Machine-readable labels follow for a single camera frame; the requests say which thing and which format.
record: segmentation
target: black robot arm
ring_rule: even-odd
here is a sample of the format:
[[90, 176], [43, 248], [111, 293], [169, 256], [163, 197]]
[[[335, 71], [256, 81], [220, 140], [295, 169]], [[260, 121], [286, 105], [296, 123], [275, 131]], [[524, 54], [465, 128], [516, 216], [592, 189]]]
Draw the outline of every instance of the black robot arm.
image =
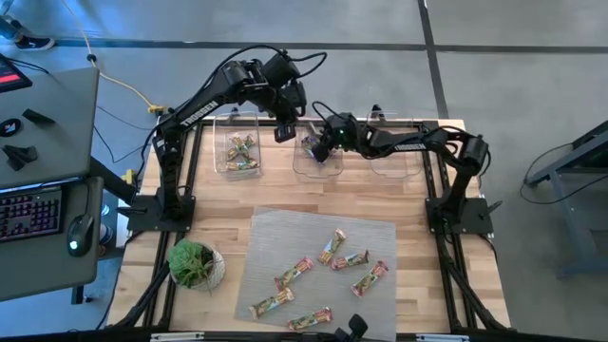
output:
[[[474, 136], [464, 130], [442, 126], [427, 132], [393, 134], [368, 124], [359, 123], [351, 113], [335, 113], [325, 120], [319, 143], [313, 147], [313, 155], [323, 162], [335, 148], [354, 151], [365, 159], [385, 158], [396, 152], [431, 151], [441, 156], [446, 164], [456, 169], [456, 179], [443, 194], [436, 210], [448, 223], [460, 223], [466, 199], [466, 188], [472, 177], [482, 170], [488, 153], [482, 136]], [[455, 155], [447, 147], [462, 147]]]
[[277, 53], [266, 64], [259, 60], [227, 62], [208, 85], [157, 125], [152, 145], [161, 167], [161, 187], [156, 194], [161, 219], [179, 219], [183, 214], [178, 182], [184, 134], [222, 105], [249, 101], [276, 118], [275, 140], [288, 141], [295, 137], [297, 117], [304, 115], [306, 106], [304, 86], [297, 80], [300, 76], [287, 52]]

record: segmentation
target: concrete floor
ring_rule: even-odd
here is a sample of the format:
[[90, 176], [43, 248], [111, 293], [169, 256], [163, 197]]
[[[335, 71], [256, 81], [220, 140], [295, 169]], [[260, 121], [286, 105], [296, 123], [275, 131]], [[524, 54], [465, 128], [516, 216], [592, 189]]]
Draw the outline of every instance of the concrete floor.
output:
[[[385, 44], [379, 46], [383, 49], [425, 42], [416, 0], [309, 0], [289, 5], [279, 0], [180, 0], [179, 6], [163, 0], [68, 3], [95, 38], [376, 43]], [[603, 0], [427, 0], [427, 5], [438, 45], [608, 45], [604, 34], [608, 5]], [[59, 1], [16, 0], [9, 14], [36, 33], [79, 38], [76, 24]], [[6, 44], [0, 45], [0, 52], [51, 71], [87, 67], [82, 47], [20, 53]], [[189, 97], [230, 52], [95, 48], [106, 73], [164, 105], [177, 105]], [[296, 56], [309, 52], [291, 51]], [[404, 117], [438, 117], [425, 51], [342, 49], [329, 54], [326, 65], [304, 80], [310, 99], [360, 116], [379, 103]], [[253, 56], [264, 60], [270, 54], [256, 51], [243, 58]], [[572, 260], [561, 212], [556, 206], [528, 204], [518, 195], [523, 173], [536, 156], [606, 120], [606, 55], [438, 53], [438, 67], [449, 117], [465, 119], [469, 131], [483, 133], [490, 143], [493, 163], [484, 177], [483, 192], [490, 201], [504, 201], [492, 218], [513, 327], [527, 333], [608, 339], [608, 277], [556, 279], [559, 267]], [[101, 81], [98, 104], [133, 124], [153, 125], [144, 103], [116, 85]], [[117, 157], [137, 147], [146, 134], [103, 112], [98, 112], [96, 125]], [[117, 174], [139, 165], [137, 156], [112, 164], [97, 137], [93, 155]], [[605, 188], [605, 183], [598, 187]], [[537, 195], [551, 196], [543, 188]], [[87, 294], [99, 298], [94, 303], [72, 307], [69, 291], [0, 303], [0, 335], [93, 329], [111, 296], [118, 265], [116, 260], [105, 261], [95, 283], [86, 286]], [[32, 326], [22, 317], [34, 312], [42, 318]]]

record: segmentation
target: woven placemat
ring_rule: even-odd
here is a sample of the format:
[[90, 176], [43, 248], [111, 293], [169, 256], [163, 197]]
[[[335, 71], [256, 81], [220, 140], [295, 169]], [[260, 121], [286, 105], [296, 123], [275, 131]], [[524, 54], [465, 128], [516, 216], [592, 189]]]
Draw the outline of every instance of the woven placemat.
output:
[[[317, 260], [336, 228], [347, 236], [336, 255], [345, 257], [367, 249], [369, 264], [334, 271]], [[330, 307], [331, 323], [305, 331], [334, 333], [341, 327], [349, 332], [349, 319], [360, 314], [369, 326], [365, 337], [395, 340], [395, 225], [383, 221], [256, 208], [235, 318], [255, 321], [249, 306], [275, 295], [274, 277], [281, 276], [304, 256], [314, 262], [314, 267], [290, 286], [295, 300], [267, 312], [256, 322], [286, 327], [290, 319]], [[388, 264], [389, 272], [363, 297], [357, 297], [351, 285], [378, 260]]]

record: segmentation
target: wooden tabletop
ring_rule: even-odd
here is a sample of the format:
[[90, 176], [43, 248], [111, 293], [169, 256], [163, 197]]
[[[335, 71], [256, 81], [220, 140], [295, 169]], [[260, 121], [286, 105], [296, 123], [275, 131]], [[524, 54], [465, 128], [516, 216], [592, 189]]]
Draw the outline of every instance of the wooden tabletop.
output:
[[[464, 128], [461, 120], [440, 120], [441, 125]], [[192, 135], [188, 139], [182, 183], [188, 168]], [[439, 272], [437, 248], [428, 233], [424, 200], [428, 196], [424, 172], [406, 181], [382, 179], [370, 162], [354, 153], [344, 154], [344, 171], [336, 181], [305, 181], [293, 170], [294, 143], [275, 143], [271, 127], [260, 128], [263, 176], [227, 181], [214, 171], [213, 133], [204, 128], [193, 194], [197, 208], [187, 238], [215, 246], [224, 256], [226, 274], [212, 294], [178, 288], [171, 330], [179, 331], [277, 331], [279, 327], [234, 319], [240, 277], [249, 243], [251, 216], [256, 206], [295, 210], [358, 219], [394, 222], [397, 244], [396, 322], [399, 333], [448, 332], [446, 303]], [[422, 163], [407, 153], [408, 167]], [[142, 193], [154, 194], [159, 167], [151, 152]], [[455, 171], [448, 168], [453, 180]], [[469, 197], [478, 196], [472, 181]], [[150, 282], [160, 233], [138, 236], [126, 246], [108, 324], [122, 319]], [[487, 243], [477, 236], [462, 236], [465, 263], [472, 288], [486, 307], [509, 326], [496, 261]], [[465, 324], [463, 300], [453, 283], [459, 317]], [[166, 281], [159, 291], [155, 324], [161, 316]]]

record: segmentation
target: green plant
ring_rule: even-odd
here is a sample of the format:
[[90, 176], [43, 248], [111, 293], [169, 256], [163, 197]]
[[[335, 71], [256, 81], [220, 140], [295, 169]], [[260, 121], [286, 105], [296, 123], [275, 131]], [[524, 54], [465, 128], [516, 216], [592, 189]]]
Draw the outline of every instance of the green plant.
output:
[[176, 282], [188, 289], [207, 281], [213, 261], [213, 251], [187, 239], [169, 249], [167, 261]]

